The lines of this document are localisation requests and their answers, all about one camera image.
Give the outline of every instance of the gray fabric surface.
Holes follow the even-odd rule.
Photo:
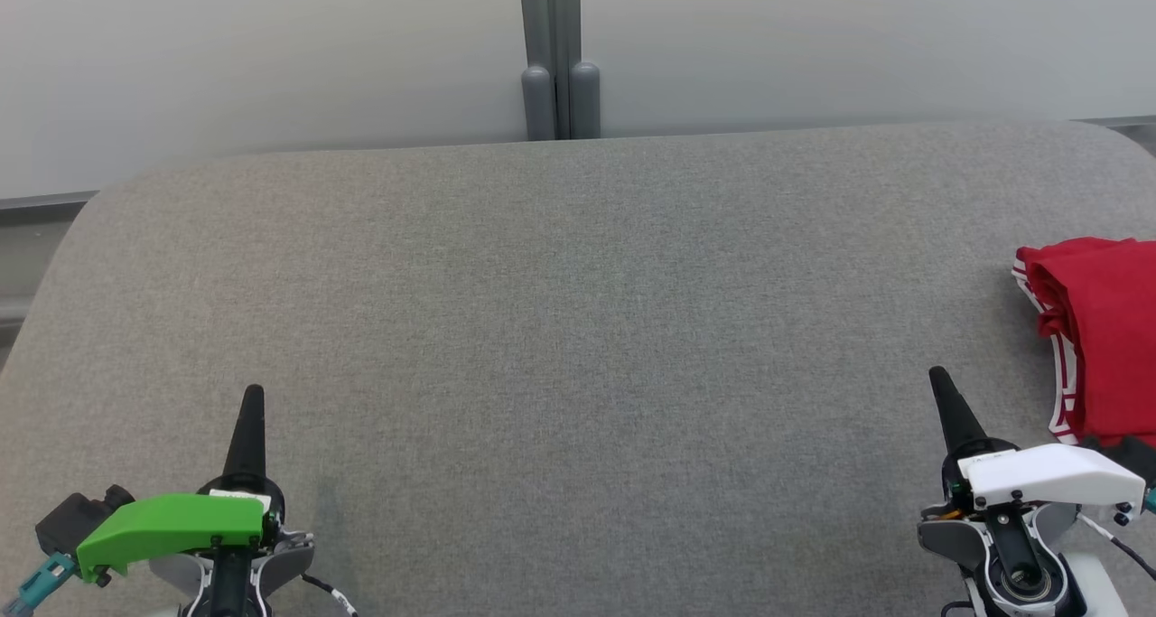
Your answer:
[[[260,382],[289,523],[363,615],[938,615],[963,589],[916,542],[943,456],[928,366],[993,434],[1050,443],[1015,247],[1153,238],[1154,217],[1156,161],[1080,124],[146,176],[80,215],[0,373],[0,582],[66,495],[217,474]],[[1148,520],[1127,538],[1156,558]],[[1134,614],[1156,602],[1106,543],[1068,547]],[[139,570],[38,615],[177,599]]]

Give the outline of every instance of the green plastic part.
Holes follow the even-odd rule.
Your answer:
[[[157,495],[120,506],[76,548],[86,583],[99,567],[127,575],[128,564],[221,544],[247,545],[261,537],[265,506],[253,498],[215,495]]]

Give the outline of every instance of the gray floor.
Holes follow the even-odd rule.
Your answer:
[[[1114,131],[1135,140],[1156,155],[1156,126],[1114,126]],[[16,325],[6,315],[20,313],[40,284],[53,252],[71,222],[0,225],[0,369],[8,359]]]

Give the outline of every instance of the folded red garment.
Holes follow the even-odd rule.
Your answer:
[[[1136,434],[1156,445],[1156,243],[1075,238],[1016,251],[1057,357],[1061,441]]]

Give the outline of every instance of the teal connector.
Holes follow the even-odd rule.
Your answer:
[[[49,560],[20,586],[20,599],[5,605],[5,617],[30,617],[49,595],[60,589],[77,570],[75,560],[53,553]]]

